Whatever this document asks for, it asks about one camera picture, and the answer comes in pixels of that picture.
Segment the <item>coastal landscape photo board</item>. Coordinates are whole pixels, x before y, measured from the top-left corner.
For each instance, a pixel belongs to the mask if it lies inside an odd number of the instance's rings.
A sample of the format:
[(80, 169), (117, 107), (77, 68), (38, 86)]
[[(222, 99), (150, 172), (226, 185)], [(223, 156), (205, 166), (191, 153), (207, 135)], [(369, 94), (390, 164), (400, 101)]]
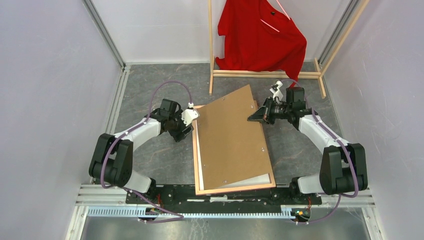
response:
[(193, 146), (193, 161), (194, 161), (194, 185), (196, 195), (213, 195), (230, 192), (250, 191), (257, 189), (269, 189), (276, 186), (273, 171), (248, 178), (242, 181), (237, 181), (229, 184), (224, 184), (216, 189), (205, 189), (203, 183), (203, 174), (201, 168), (200, 147), (198, 140), (198, 130), (194, 128), (192, 132)]

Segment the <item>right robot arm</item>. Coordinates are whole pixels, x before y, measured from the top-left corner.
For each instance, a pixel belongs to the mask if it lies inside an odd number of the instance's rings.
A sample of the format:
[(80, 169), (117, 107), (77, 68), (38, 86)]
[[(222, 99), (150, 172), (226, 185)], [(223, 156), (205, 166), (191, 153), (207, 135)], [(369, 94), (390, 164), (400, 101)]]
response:
[(309, 107), (304, 88), (287, 88), (285, 99), (282, 99), (282, 91), (277, 85), (273, 85), (270, 91), (273, 95), (266, 98), (247, 120), (268, 125), (273, 125), (276, 120), (286, 120), (307, 136), (322, 154), (317, 174), (292, 179), (289, 199), (302, 204), (309, 194), (355, 198), (364, 191), (368, 187), (365, 148), (360, 143), (350, 143), (331, 130)]

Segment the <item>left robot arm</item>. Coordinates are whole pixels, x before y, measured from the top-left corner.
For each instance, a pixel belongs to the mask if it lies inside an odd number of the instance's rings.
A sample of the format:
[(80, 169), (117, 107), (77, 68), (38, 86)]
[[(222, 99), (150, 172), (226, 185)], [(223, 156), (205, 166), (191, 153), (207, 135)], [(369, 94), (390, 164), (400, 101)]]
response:
[(133, 169), (133, 153), (141, 145), (163, 133), (175, 142), (184, 140), (193, 131), (193, 121), (200, 116), (192, 103), (188, 108), (173, 100), (163, 99), (159, 108), (147, 114), (136, 125), (115, 133), (99, 136), (88, 168), (88, 174), (105, 187), (119, 187), (138, 192), (145, 204), (157, 198), (155, 180)]

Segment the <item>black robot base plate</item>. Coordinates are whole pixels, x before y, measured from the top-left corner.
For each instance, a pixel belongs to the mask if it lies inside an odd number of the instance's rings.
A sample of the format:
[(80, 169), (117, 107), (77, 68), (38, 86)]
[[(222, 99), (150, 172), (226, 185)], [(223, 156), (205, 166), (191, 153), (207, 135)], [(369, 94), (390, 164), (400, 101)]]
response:
[(288, 185), (196, 195), (195, 186), (188, 184), (156, 185), (142, 196), (164, 209), (179, 214), (274, 214), (281, 206), (295, 208), (321, 205), (316, 193), (300, 193)]

